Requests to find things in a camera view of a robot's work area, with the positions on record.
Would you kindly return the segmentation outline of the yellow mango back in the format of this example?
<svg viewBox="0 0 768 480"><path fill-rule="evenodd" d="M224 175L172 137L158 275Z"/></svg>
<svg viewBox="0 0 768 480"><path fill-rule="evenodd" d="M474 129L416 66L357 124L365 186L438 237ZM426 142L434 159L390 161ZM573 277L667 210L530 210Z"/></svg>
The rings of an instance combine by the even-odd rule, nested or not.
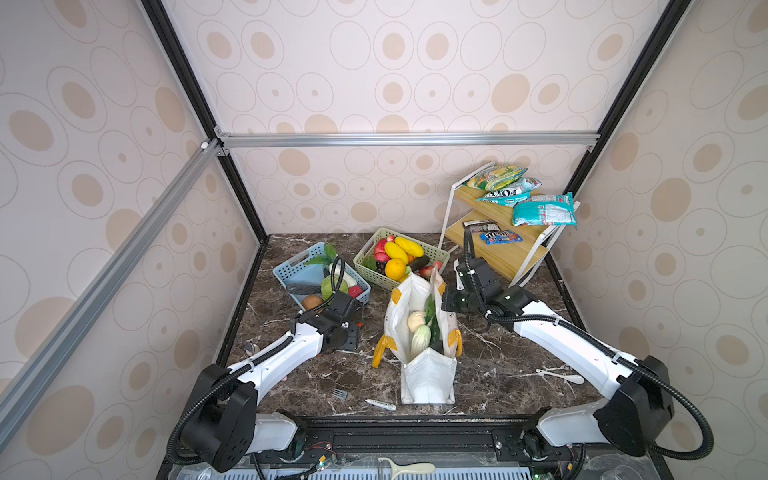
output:
<svg viewBox="0 0 768 480"><path fill-rule="evenodd" d="M395 238L395 244L398 245L409 257L421 258L424 256L423 247L411 239L398 236Z"/></svg>

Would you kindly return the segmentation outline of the green cabbage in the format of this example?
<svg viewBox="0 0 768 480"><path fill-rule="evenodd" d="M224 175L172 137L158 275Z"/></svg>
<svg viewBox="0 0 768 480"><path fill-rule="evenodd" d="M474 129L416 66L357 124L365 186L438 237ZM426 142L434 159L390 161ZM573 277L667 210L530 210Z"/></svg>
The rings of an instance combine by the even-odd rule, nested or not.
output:
<svg viewBox="0 0 768 480"><path fill-rule="evenodd" d="M321 284L321 296L322 296L322 298L324 300L328 300L334 294L333 286L334 286L334 283L333 283L332 278L330 276L326 277L323 280L323 282ZM346 280L343 280L341 282L340 289L341 289L341 291L343 293L347 293L348 292L349 285L348 285L348 282Z"/></svg>

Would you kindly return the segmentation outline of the silver aluminium frame bar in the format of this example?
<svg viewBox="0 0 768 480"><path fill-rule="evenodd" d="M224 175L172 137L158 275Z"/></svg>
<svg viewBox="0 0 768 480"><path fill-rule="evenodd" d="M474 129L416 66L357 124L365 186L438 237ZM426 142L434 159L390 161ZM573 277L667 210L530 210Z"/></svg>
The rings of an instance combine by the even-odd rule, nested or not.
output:
<svg viewBox="0 0 768 480"><path fill-rule="evenodd" d="M223 134L227 148L593 145L595 131Z"/></svg>

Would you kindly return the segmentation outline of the pink dragon fruit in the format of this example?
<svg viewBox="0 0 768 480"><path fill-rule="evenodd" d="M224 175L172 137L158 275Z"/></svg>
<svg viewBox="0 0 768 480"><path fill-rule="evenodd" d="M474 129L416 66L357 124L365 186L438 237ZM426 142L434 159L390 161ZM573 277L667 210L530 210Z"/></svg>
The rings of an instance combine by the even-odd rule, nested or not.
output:
<svg viewBox="0 0 768 480"><path fill-rule="evenodd" d="M374 259L378 263L387 263L390 260L390 256L387 254L386 245L388 241L386 238L379 240L374 249Z"/></svg>

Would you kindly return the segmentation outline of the blue plastic vegetable basket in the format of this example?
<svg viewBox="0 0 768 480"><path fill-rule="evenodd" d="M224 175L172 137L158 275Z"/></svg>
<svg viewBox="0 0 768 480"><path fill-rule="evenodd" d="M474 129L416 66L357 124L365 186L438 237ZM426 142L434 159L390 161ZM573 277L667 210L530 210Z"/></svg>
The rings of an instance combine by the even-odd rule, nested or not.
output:
<svg viewBox="0 0 768 480"><path fill-rule="evenodd" d="M330 274L337 251L330 243L319 242L282 262L273 269L273 275L292 301L304 312L305 299L310 296L323 299L322 285ZM371 285L352 267L345 264L342 290L352 295L363 306L369 303Z"/></svg>

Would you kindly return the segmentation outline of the white grocery bag yellow handles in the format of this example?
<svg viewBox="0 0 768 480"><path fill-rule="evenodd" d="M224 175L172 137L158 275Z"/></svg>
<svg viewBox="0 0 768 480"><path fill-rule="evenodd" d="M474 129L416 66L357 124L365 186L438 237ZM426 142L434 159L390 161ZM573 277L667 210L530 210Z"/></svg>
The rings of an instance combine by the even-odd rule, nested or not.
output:
<svg viewBox="0 0 768 480"><path fill-rule="evenodd" d="M390 295L384 332L372 360L377 368L386 351L400 362L401 402L452 405L463 338L457 316L442 306L447 283L438 272L427 280L409 276Z"/></svg>

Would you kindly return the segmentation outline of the teal snack bag front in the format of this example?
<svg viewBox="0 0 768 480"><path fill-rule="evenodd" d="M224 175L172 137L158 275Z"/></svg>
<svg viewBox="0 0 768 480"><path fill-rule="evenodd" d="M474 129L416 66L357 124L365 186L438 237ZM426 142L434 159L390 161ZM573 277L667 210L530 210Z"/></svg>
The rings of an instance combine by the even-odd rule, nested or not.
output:
<svg viewBox="0 0 768 480"><path fill-rule="evenodd" d="M534 195L513 208L513 226L576 225L575 205L571 193Z"/></svg>

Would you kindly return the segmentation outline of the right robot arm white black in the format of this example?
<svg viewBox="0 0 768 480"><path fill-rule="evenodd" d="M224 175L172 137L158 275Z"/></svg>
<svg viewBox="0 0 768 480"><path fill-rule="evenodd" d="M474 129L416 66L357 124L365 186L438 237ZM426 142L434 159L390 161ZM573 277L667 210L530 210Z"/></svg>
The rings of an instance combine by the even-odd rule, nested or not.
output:
<svg viewBox="0 0 768 480"><path fill-rule="evenodd" d="M655 451L671 459L695 461L714 449L714 431L704 414L670 383L666 365L653 356L639 359L592 336L556 314L519 286L504 286L488 262L477 256L474 235L463 234L464 258L456 273L459 288L449 288L442 306L449 312L478 313L546 349L575 370L602 396L568 408L540 410L520 441L530 459L543 449L568 444L610 444L641 457ZM698 425L701 443L689 451L670 450L656 439L680 404Z"/></svg>

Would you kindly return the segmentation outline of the green cucumber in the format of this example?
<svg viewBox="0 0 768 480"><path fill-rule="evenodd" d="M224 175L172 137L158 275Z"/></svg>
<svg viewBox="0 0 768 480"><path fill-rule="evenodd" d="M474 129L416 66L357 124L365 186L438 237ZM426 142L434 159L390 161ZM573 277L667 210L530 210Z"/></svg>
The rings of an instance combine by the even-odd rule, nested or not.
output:
<svg viewBox="0 0 768 480"><path fill-rule="evenodd" d="M431 314L427 318L426 325L430 329L430 348L438 353L443 352L442 335L439 327L439 322L435 314Z"/></svg>

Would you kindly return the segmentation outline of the wooden shelf white frame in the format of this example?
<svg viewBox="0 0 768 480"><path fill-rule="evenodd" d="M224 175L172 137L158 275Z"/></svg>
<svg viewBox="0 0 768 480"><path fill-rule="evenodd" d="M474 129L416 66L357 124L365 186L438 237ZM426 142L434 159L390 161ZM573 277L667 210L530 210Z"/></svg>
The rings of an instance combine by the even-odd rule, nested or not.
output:
<svg viewBox="0 0 768 480"><path fill-rule="evenodd" d="M563 225L514 226L513 209L483 201L484 193L471 188L467 182L476 174L493 167L488 162L456 181L450 188L438 246L449 240L462 245L466 227L476 235L490 233L496 237L512 236L513 241L475 241L478 256L512 285L524 286L543 264L557 239L565 230Z"/></svg>

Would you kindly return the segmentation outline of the white radish with leaves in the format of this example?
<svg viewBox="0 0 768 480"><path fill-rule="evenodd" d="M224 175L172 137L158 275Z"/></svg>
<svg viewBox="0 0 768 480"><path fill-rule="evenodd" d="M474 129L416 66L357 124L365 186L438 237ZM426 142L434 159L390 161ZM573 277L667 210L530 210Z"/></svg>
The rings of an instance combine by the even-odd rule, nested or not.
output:
<svg viewBox="0 0 768 480"><path fill-rule="evenodd" d="M437 316L437 308L434 296L430 294L427 297L424 307L421 310L416 311L426 312L426 323L429 315L435 314ZM410 348L412 358L417 357L423 351L430 348L430 329L426 324L421 326L415 333L411 333Z"/></svg>

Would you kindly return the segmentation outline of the wrinkled yellow orange fruit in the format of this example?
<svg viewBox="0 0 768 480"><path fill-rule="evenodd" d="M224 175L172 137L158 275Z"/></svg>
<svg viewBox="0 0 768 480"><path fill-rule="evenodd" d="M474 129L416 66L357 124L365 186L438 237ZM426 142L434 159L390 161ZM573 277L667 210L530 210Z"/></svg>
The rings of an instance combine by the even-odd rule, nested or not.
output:
<svg viewBox="0 0 768 480"><path fill-rule="evenodd" d="M385 266L385 275L395 281L402 282L407 277L407 265L400 259L391 258Z"/></svg>

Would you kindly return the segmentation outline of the silver aluminium side bar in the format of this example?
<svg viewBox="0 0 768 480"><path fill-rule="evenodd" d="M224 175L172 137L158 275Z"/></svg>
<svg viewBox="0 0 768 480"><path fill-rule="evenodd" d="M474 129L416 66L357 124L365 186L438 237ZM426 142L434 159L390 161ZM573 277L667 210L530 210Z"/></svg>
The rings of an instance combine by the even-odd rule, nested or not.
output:
<svg viewBox="0 0 768 480"><path fill-rule="evenodd" d="M197 150L125 242L66 312L1 399L1 447L6 448L66 362L145 255L182 200L223 146L211 138Z"/></svg>

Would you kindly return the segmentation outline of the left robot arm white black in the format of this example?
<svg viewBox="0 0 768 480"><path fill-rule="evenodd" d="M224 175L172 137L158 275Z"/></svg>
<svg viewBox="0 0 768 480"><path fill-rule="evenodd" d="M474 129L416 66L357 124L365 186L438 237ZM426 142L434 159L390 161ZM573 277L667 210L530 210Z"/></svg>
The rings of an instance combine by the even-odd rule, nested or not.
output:
<svg viewBox="0 0 768 480"><path fill-rule="evenodd" d="M331 265L331 295L300 313L290 329L264 350L233 364L206 367L197 377L166 447L178 466L206 463L223 473L242 458L275 451L297 460L305 449L301 421L259 404L282 379L303 363L335 351L353 351L359 342L363 305L342 290L346 263Z"/></svg>

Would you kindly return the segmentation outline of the green plastic fruit basket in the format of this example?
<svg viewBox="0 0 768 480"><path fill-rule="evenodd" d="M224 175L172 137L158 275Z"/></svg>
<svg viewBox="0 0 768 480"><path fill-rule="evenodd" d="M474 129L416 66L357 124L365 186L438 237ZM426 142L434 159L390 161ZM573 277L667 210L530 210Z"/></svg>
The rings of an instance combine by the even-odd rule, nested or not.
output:
<svg viewBox="0 0 768 480"><path fill-rule="evenodd" d="M369 283L391 291L414 274L429 280L443 272L450 254L387 228L379 228L354 258L355 270Z"/></svg>

